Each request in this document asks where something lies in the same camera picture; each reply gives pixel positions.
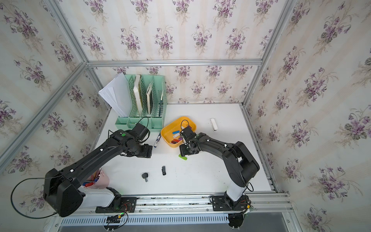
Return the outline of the yellow plastic storage box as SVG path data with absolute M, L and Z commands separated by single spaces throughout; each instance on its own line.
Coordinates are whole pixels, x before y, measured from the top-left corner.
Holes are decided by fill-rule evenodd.
M 181 136 L 181 133 L 180 133 L 180 136 L 177 137 L 177 138 L 173 138 L 173 135 L 172 132 L 173 131 L 182 131 L 184 128 L 186 128 L 187 126 L 189 126 L 193 132 L 196 132 L 196 124 L 188 117 L 180 117 L 178 118 L 177 120 L 173 121 L 172 123 L 170 123 L 169 125 L 165 126 L 162 130 L 161 130 L 161 137 L 163 138 L 163 140 L 166 142 L 167 145 L 169 145 L 171 148 L 177 148 L 179 147 L 183 142 L 180 142 L 180 143 L 177 143 L 177 144 L 173 144 L 171 143 L 172 140 L 174 139 L 179 139 L 179 140 L 182 140 L 182 136 Z

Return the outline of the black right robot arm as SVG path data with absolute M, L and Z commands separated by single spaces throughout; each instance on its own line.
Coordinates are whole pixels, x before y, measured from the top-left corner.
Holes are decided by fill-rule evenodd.
M 207 152 L 223 160 L 231 179 L 225 198 L 231 204 L 240 201 L 250 180 L 260 170 L 260 165 L 246 145 L 240 141 L 234 144 L 222 142 L 202 132 L 196 134 L 189 126 L 182 129 L 180 135 L 183 139 L 179 147 L 182 157 Z

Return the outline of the green mesh file organizer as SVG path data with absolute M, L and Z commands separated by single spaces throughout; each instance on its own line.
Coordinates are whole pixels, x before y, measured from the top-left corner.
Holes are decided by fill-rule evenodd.
M 167 93 L 165 78 L 161 75 L 140 75 L 141 100 L 143 111 L 138 115 L 135 96 L 133 92 L 135 75 L 125 75 L 128 80 L 129 92 L 132 100 L 132 109 L 129 117 L 118 117 L 116 120 L 116 127 L 122 130 L 134 128 L 136 123 L 141 123 L 146 126 L 151 132 L 159 132 L 164 127 L 166 107 L 167 107 Z M 152 113 L 147 113 L 147 99 L 146 92 L 149 85 L 152 85 L 153 108 Z

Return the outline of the black silver swivel usb drive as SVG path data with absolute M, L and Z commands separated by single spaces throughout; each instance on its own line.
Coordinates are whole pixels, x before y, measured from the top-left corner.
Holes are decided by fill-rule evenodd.
M 161 170 L 162 170 L 162 175 L 165 176 L 166 175 L 166 167 L 162 166 Z

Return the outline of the pink pen cup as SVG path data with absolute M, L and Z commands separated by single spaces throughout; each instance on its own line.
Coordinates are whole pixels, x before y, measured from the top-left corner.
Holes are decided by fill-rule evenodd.
M 84 188 L 89 189 L 105 189 L 109 186 L 110 179 L 107 174 L 101 169 L 94 172 L 87 180 L 82 184 Z

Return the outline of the white paper stack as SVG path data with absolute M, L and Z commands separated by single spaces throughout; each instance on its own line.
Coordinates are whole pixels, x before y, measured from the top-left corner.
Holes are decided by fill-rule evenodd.
M 132 100 L 128 80 L 124 74 L 119 74 L 98 93 L 114 109 L 119 117 L 129 117 L 132 109 Z

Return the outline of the white stapler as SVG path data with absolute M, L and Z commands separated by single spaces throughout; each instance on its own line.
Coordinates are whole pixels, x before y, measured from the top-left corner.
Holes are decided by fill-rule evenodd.
M 211 118 L 210 119 L 210 122 L 211 122 L 211 126 L 212 126 L 213 130 L 214 131 L 217 131 L 218 130 L 218 126 L 217 126 L 216 120 L 214 118 Z

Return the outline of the blue white marker pen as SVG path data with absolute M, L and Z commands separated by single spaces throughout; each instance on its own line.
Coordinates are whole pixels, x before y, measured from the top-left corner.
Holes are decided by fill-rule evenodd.
M 158 143 L 159 143 L 160 139 L 161 139 L 161 134 L 159 134 L 159 135 L 157 136 L 157 138 L 156 138 L 156 140 L 155 140 L 155 142 L 154 142 L 154 148 L 156 148 L 156 147 L 158 146 Z

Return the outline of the black round key usb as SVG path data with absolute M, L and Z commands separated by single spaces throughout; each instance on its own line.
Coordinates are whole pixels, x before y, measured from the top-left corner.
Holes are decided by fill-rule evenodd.
M 145 180 L 145 182 L 148 182 L 148 173 L 143 173 L 142 178 Z

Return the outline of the white book in organizer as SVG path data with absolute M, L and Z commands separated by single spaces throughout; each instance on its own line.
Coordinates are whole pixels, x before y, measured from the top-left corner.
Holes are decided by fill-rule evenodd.
M 135 96 L 135 102 L 136 102 L 137 111 L 138 111 L 139 116 L 141 115 L 141 113 L 143 111 L 142 100 L 141 100 L 140 79 L 141 79 L 141 76 L 139 74 L 136 74 L 135 75 L 134 88 L 133 88 L 133 92 L 134 92 L 134 96 Z

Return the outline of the tan notebook in organizer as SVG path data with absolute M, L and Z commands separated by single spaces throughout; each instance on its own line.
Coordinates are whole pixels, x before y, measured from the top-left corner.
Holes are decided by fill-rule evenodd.
M 146 99 L 147 99 L 147 113 L 150 115 L 152 113 L 152 108 L 153 108 L 153 97 L 152 97 L 152 85 L 151 84 L 147 88 Z

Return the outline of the red usb drive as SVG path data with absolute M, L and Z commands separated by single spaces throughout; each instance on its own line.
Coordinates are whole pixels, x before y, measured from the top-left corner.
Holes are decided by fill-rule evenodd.
M 173 144 L 177 144 L 177 143 L 180 143 L 180 142 L 182 142 L 182 140 L 179 140 L 179 139 L 174 139 L 174 140 L 171 141 L 171 143 L 173 143 Z

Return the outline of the green usb drive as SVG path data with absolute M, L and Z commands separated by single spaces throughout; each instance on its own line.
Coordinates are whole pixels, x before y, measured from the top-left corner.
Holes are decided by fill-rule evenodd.
M 181 159 L 183 159 L 183 160 L 187 160 L 187 157 L 182 156 L 181 154 L 179 154 L 178 157 L 181 158 Z

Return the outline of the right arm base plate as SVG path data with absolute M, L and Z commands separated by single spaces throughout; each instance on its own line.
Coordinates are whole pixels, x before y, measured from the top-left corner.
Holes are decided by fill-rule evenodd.
M 211 195 L 209 201 L 213 211 L 246 211 L 251 206 L 251 200 L 247 195 L 242 195 L 237 201 L 233 201 L 228 195 Z

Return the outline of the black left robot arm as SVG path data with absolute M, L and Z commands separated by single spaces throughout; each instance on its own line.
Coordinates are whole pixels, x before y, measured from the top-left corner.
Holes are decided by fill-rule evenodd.
M 149 129 L 137 123 L 131 130 L 117 130 L 95 150 L 77 162 L 61 169 L 51 169 L 44 179 L 43 199 L 61 217 L 80 208 L 100 207 L 118 212 L 122 207 L 121 194 L 111 187 L 85 188 L 87 181 L 99 168 L 119 155 L 150 158 L 153 147 L 146 143 Z

